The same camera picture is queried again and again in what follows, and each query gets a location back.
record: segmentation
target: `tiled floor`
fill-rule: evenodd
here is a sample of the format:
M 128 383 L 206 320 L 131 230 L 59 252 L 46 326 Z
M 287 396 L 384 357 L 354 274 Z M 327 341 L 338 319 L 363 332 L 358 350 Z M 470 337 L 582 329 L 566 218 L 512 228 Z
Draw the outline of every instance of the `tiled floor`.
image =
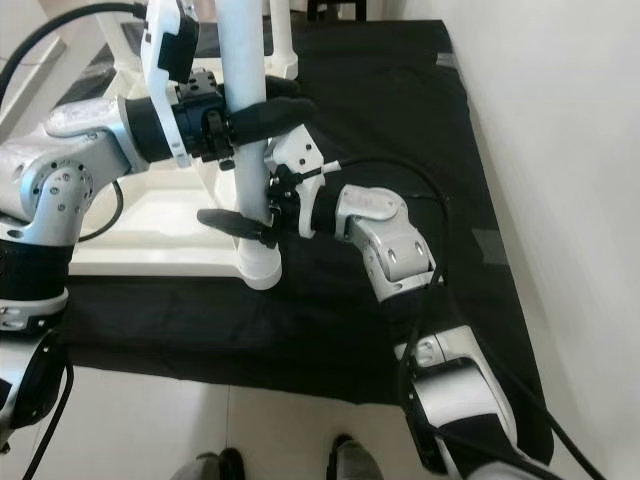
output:
M 42 430 L 12 437 L 2 480 L 22 477 Z M 344 432 L 386 478 L 432 478 L 394 407 L 77 368 L 36 478 L 168 480 L 198 453 L 228 445 L 243 453 L 248 480 L 323 480 L 331 442 Z

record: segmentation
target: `black cloth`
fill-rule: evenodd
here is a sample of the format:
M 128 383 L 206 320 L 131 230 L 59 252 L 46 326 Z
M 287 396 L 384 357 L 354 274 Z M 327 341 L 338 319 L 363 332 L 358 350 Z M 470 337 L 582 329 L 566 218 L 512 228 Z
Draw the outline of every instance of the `black cloth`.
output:
M 215 30 L 208 30 L 210 46 Z M 356 153 L 402 156 L 428 169 L 450 199 L 451 296 L 433 294 L 426 302 L 430 329 L 471 325 L 542 398 L 510 269 L 487 262 L 490 255 L 475 236 L 497 232 L 498 225 L 465 90 L 454 69 L 437 65 L 439 54 L 451 53 L 444 25 L 294 25 L 294 44 L 299 81 L 320 109 L 308 127 L 326 161 Z M 430 194 L 418 179 L 391 165 L 331 174 L 327 188 L 347 182 Z M 408 205 L 438 259 L 437 203 L 426 198 Z M 238 279 L 71 278 L 65 338 L 75 362 L 394 403 L 396 362 L 360 253 L 322 235 L 313 240 L 289 235 L 280 246 L 283 278 L 266 292 Z M 548 462 L 550 430 L 500 370 L 496 374 L 513 406 L 520 447 Z

